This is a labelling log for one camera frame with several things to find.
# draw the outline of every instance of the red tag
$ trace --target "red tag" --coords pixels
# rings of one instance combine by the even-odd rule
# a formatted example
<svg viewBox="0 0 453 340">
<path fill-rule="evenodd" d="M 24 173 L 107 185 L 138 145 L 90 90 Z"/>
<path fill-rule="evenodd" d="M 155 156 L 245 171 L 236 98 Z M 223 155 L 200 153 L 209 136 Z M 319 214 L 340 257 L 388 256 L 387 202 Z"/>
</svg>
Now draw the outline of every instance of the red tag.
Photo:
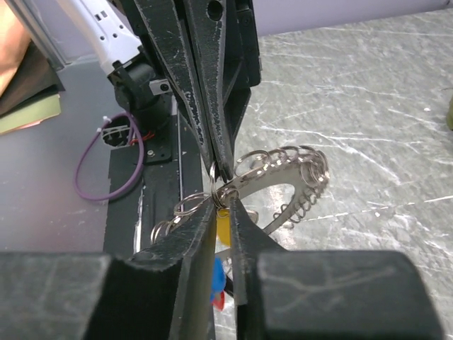
<svg viewBox="0 0 453 340">
<path fill-rule="evenodd" d="M 212 304 L 220 311 L 224 310 L 225 305 L 225 293 L 222 291 L 220 294 L 214 296 Z"/>
</svg>

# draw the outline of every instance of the white marble surface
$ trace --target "white marble surface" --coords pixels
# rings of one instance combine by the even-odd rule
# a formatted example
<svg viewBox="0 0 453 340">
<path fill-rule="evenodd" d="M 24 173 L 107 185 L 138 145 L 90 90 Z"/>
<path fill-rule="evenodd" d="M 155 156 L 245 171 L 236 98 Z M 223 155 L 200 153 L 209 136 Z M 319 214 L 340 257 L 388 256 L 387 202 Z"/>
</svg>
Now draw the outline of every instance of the white marble surface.
<svg viewBox="0 0 453 340">
<path fill-rule="evenodd" d="M 395 249 L 416 264 L 453 339 L 453 10 L 260 39 L 263 82 L 236 142 L 306 144 L 326 153 L 331 183 L 287 249 Z M 260 223 L 288 188 L 249 198 Z M 235 339 L 233 301 L 217 338 Z"/>
</svg>

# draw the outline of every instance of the white plastic part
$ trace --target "white plastic part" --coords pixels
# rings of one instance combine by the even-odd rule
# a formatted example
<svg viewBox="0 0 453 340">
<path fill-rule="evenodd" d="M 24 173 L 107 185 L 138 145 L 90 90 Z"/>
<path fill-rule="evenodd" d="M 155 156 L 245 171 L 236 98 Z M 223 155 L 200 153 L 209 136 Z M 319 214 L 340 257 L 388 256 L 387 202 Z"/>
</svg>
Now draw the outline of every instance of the white plastic part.
<svg viewBox="0 0 453 340">
<path fill-rule="evenodd" d="M 125 64 L 139 54 L 140 39 L 118 18 L 106 0 L 57 2 L 89 41 L 105 74 L 114 71 L 114 62 Z"/>
</svg>

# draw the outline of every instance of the yellow tag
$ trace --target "yellow tag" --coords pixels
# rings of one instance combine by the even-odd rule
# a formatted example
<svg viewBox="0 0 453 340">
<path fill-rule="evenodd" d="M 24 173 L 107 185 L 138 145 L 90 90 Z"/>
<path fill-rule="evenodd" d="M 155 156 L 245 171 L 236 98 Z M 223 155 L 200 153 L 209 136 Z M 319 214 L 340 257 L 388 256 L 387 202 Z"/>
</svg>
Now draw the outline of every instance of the yellow tag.
<svg viewBox="0 0 453 340">
<path fill-rule="evenodd" d="M 229 210 L 220 209 L 217 212 L 217 236 L 225 246 L 231 247 L 231 232 L 229 230 Z"/>
</svg>

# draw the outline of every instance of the blue tag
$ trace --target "blue tag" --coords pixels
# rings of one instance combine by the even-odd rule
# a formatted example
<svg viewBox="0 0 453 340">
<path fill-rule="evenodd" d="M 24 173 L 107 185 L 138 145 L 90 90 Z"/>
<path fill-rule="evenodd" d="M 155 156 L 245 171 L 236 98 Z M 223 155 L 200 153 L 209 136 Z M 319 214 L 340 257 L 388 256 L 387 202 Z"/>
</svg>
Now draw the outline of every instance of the blue tag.
<svg viewBox="0 0 453 340">
<path fill-rule="evenodd" d="M 216 257 L 214 259 L 214 273 L 212 274 L 211 303 L 214 300 L 214 296 L 225 289 L 226 279 L 222 260 Z"/>
</svg>

